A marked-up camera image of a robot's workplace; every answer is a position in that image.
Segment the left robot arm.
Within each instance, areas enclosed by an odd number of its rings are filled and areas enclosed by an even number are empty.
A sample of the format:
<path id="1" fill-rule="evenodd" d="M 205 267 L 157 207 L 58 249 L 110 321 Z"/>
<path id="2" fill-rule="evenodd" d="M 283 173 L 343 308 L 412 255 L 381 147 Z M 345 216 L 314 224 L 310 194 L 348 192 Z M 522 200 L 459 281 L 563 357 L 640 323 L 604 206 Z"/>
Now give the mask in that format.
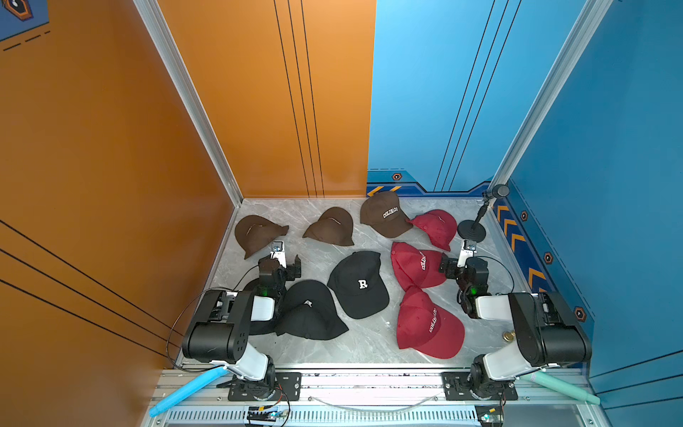
<path id="1" fill-rule="evenodd" d="M 270 255 L 258 263 L 259 277 L 240 291 L 210 289 L 201 297 L 182 341 L 182 354 L 214 364 L 212 373 L 232 373 L 232 385 L 258 400 L 268 400 L 277 387 L 272 357 L 249 343 L 257 332 L 274 331 L 281 317 L 286 282 L 302 277 L 299 256 L 282 264 Z"/>

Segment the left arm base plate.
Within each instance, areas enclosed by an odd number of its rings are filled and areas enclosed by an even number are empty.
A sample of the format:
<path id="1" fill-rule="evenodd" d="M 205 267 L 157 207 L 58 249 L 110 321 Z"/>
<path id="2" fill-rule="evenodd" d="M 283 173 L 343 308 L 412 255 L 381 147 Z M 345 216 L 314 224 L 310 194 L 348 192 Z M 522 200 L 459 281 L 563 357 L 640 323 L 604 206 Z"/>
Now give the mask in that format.
<path id="1" fill-rule="evenodd" d="M 271 402 L 282 398 L 294 402 L 300 400 L 301 389 L 301 372 L 277 371 L 274 375 L 267 375 L 259 382 L 234 378 L 229 388 L 228 400 L 231 402 Z"/>

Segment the red Colorado cap front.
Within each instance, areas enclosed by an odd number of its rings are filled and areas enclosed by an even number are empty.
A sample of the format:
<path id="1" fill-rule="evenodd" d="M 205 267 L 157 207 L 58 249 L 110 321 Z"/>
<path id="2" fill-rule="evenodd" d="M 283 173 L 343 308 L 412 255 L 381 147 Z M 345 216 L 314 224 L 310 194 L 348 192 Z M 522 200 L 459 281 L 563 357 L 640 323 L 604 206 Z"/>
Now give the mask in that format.
<path id="1" fill-rule="evenodd" d="M 436 359 L 452 359 L 462 346 L 465 327 L 457 316 L 437 304 L 417 286 L 411 286 L 400 304 L 397 343 Z"/>

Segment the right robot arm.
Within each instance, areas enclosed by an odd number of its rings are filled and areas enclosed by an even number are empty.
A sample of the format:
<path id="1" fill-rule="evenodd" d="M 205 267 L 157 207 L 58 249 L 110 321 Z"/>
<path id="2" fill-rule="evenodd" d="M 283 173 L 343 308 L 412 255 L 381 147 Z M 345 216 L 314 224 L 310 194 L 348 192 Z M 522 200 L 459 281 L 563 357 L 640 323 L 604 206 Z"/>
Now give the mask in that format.
<path id="1" fill-rule="evenodd" d="M 592 357 L 591 342 L 561 294 L 492 295 L 487 262 L 481 257 L 458 261 L 444 255 L 439 271 L 458 284 L 458 302 L 465 314 L 475 320 L 508 321 L 514 332 L 505 347 L 478 355 L 469 373 L 441 375 L 448 400 L 499 400 L 504 404 L 519 398 L 515 382 L 522 379 L 575 400 L 599 403 L 583 390 L 544 373 L 546 368 L 572 366 Z"/>

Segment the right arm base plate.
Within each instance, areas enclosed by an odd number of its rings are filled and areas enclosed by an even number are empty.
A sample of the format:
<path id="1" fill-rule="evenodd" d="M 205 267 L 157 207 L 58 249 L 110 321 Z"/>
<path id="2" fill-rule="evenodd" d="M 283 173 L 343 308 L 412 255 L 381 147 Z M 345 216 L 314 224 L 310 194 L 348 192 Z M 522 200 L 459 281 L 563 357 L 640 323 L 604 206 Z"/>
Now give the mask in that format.
<path id="1" fill-rule="evenodd" d="M 519 399 L 511 381 L 495 381 L 486 375 L 476 376 L 469 372 L 444 372 L 441 380 L 448 401 Z"/>

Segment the red colorado cap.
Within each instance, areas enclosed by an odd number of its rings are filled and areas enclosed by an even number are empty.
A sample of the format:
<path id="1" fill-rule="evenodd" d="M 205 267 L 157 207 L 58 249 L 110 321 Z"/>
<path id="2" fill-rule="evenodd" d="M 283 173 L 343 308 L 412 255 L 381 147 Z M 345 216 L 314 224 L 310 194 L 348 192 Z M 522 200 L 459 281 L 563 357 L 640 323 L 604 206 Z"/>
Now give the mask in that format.
<path id="1" fill-rule="evenodd" d="M 417 286 L 411 286 L 400 304 L 397 343 L 436 359 L 452 359 L 462 346 L 465 327 L 457 316 L 437 304 Z"/>
<path id="2" fill-rule="evenodd" d="M 400 287 L 407 291 L 435 288 L 446 282 L 439 270 L 444 254 L 439 251 L 417 249 L 405 242 L 394 242 L 391 247 L 391 266 Z"/>

